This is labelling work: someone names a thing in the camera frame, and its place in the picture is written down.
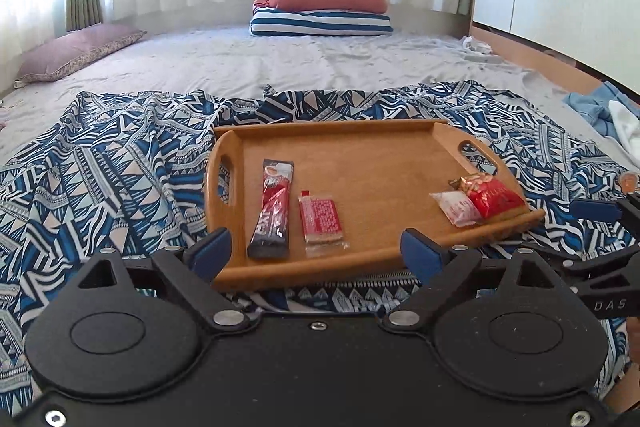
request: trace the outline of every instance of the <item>circular mount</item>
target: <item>circular mount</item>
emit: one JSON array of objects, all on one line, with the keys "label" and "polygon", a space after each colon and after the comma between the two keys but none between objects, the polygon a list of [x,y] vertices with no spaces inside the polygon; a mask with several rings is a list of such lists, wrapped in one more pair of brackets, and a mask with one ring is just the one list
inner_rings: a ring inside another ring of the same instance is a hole
[{"label": "circular mount", "polygon": [[37,377],[75,396],[135,397],[190,365],[199,339],[185,311],[135,290],[102,290],[79,290],[74,307],[33,323],[25,350]]},{"label": "circular mount", "polygon": [[506,399],[548,399],[588,388],[607,355],[607,340],[587,309],[558,295],[540,290],[504,299],[498,292],[446,312],[433,328],[442,362],[466,385]]}]

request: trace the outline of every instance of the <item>blue and white striped cushion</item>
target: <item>blue and white striped cushion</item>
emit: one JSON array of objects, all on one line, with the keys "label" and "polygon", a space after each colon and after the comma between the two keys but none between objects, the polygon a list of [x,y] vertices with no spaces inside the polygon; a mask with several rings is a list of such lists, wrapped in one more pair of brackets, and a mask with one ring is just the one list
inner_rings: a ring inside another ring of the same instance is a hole
[{"label": "blue and white striped cushion", "polygon": [[300,35],[384,35],[391,33],[387,15],[346,10],[285,12],[275,8],[258,8],[250,30],[257,36]]}]

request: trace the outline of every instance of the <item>blue gripper pad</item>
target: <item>blue gripper pad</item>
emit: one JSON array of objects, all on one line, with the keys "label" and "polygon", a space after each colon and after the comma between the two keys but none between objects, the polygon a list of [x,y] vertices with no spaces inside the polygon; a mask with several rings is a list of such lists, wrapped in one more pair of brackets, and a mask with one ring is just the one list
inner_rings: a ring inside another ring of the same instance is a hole
[{"label": "blue gripper pad", "polygon": [[190,255],[186,251],[184,257],[189,269],[206,283],[215,279],[231,259],[231,233],[227,229],[217,229],[209,236],[196,243],[194,247],[197,248]]},{"label": "blue gripper pad", "polygon": [[615,201],[594,201],[577,198],[569,203],[569,213],[576,219],[615,223],[622,217],[622,210]]},{"label": "blue gripper pad", "polygon": [[422,284],[442,271],[441,247],[427,237],[416,232],[404,230],[400,236],[400,253],[404,259],[404,265],[411,270]]}]

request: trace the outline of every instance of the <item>red snack packet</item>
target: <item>red snack packet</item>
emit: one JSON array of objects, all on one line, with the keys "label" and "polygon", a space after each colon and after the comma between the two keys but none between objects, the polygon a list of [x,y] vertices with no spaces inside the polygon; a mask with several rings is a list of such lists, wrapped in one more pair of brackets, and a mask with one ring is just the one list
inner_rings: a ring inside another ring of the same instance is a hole
[{"label": "red snack packet", "polygon": [[305,190],[298,201],[306,244],[323,245],[344,238],[334,200],[309,196]]},{"label": "red snack packet", "polygon": [[265,160],[262,167],[262,210],[246,253],[253,259],[286,257],[293,163]]},{"label": "red snack packet", "polygon": [[449,182],[449,185],[464,192],[484,219],[525,204],[513,190],[509,190],[500,180],[486,172],[470,174]]}]

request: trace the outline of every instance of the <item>striped blanket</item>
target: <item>striped blanket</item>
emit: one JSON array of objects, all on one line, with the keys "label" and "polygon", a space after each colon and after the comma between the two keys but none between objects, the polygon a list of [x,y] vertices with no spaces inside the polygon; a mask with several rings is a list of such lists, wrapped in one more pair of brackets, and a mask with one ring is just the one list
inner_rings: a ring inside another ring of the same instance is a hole
[{"label": "striped blanket", "polygon": [[257,8],[249,24],[251,35],[259,37],[295,37],[300,35],[385,35],[393,32],[388,15],[316,10],[285,12],[275,8]]},{"label": "striped blanket", "polygon": [[[623,169],[592,142],[569,136],[510,92],[473,81],[378,92],[268,89],[262,100],[188,94],[82,92],[60,121],[0,168],[0,407],[16,413],[37,393],[22,346],[30,324],[100,248],[148,255],[204,237],[204,171],[215,137],[230,124],[444,118],[489,144],[546,220],[525,234],[584,258],[632,243],[619,225],[578,221],[571,199],[620,196]],[[224,195],[228,178],[221,172]],[[522,237],[485,249],[509,256]],[[417,288],[410,273],[233,295],[255,310],[389,310]],[[602,391],[626,362],[624,321],[603,321],[609,356]]]}]

